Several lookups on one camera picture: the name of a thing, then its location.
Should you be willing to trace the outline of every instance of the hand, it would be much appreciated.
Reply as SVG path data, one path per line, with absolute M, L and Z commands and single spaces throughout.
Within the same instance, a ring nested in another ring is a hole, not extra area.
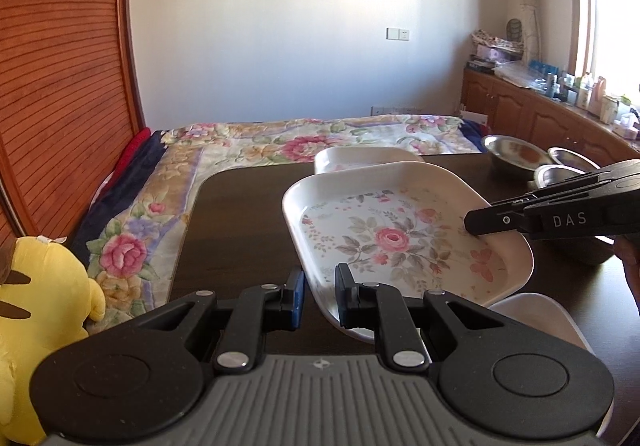
M 625 267 L 626 284 L 636 299 L 640 311 L 640 250 L 636 249 L 628 239 L 617 236 L 613 245 L 616 256 Z

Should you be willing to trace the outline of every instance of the floral bedspread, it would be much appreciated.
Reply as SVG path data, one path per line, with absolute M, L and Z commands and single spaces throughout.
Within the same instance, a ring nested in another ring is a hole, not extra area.
M 167 151 L 134 203 L 87 242 L 89 276 L 107 301 L 96 332 L 163 305 L 202 182 L 229 168 L 311 162 L 330 146 L 397 147 L 420 155 L 478 153 L 462 119 L 381 115 L 336 121 L 194 124 L 167 132 Z

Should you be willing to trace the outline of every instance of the metal bowl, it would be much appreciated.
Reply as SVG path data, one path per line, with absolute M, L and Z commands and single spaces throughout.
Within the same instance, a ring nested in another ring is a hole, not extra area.
M 582 170 L 549 164 L 540 166 L 534 173 L 533 180 L 537 187 L 544 188 L 583 174 Z M 599 265 L 613 256 L 613 240 L 607 236 L 561 238 L 548 242 L 562 254 L 587 265 Z
M 569 166 L 545 164 L 544 166 L 540 166 L 540 168 L 533 173 L 533 181 L 536 183 L 537 188 L 544 188 L 545 186 L 550 186 L 556 182 L 570 179 L 571 177 L 577 177 L 577 175 L 582 174 L 584 174 L 584 171 L 569 168 Z
M 549 155 L 537 146 L 507 135 L 487 135 L 482 145 L 491 155 L 496 171 L 530 181 L 533 172 L 544 164 L 553 164 Z
M 556 164 L 569 166 L 569 168 L 575 168 L 585 173 L 600 169 L 600 166 L 589 160 L 584 155 L 580 155 L 579 153 L 566 148 L 549 148 L 548 153 Z

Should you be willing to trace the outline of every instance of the dark wooden table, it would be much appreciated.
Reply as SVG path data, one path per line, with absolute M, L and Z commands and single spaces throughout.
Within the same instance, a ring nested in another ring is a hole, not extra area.
M 435 155 L 427 162 L 447 168 L 493 202 L 523 194 L 526 185 L 505 181 L 487 155 Z M 171 298 L 198 289 L 222 299 L 246 287 L 283 283 L 299 263 L 281 209 L 282 196 L 313 174 L 312 164 L 225 171 L 208 178 L 198 193 L 178 260 Z M 524 291 L 556 299 L 574 317 L 616 382 L 613 419 L 604 439 L 617 444 L 640 415 L 640 317 L 617 258 L 599 267 L 572 261 L 545 242 L 531 246 L 535 270 Z M 335 329 L 307 290 L 302 328 L 272 333 L 267 349 L 279 353 L 372 352 L 372 346 Z

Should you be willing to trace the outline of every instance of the light switch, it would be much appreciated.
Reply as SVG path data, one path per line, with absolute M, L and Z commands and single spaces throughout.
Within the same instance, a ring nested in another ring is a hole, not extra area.
M 400 29 L 388 28 L 386 30 L 386 39 L 388 39 L 388 40 L 399 40 L 400 39 Z

